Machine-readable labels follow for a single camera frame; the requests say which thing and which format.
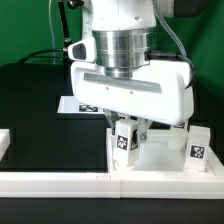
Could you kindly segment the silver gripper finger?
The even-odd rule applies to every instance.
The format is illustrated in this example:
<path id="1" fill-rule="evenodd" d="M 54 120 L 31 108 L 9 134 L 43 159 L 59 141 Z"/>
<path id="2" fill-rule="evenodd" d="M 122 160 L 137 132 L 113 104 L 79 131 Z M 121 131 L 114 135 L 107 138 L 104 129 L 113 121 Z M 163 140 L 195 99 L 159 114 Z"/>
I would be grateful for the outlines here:
<path id="1" fill-rule="evenodd" d="M 138 140 L 140 142 L 145 142 L 147 140 L 147 131 L 152 125 L 153 121 L 144 118 L 138 118 L 137 122 L 139 125 L 137 130 Z"/>
<path id="2" fill-rule="evenodd" d="M 117 112 L 110 111 L 110 110 L 104 110 L 105 117 L 109 123 L 109 125 L 114 128 L 116 125 L 116 122 L 119 120 L 119 116 Z"/>

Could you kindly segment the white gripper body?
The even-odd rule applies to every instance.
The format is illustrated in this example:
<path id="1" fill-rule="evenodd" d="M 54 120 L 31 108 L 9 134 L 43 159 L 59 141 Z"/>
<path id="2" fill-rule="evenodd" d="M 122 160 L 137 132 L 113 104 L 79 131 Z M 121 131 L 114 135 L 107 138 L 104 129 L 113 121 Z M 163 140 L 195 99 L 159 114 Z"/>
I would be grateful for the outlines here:
<path id="1" fill-rule="evenodd" d="M 139 118 L 178 125 L 194 112 L 190 65 L 151 60 L 133 70 L 130 79 L 108 76 L 95 63 L 95 40 L 88 37 L 68 47 L 71 84 L 82 104 Z"/>

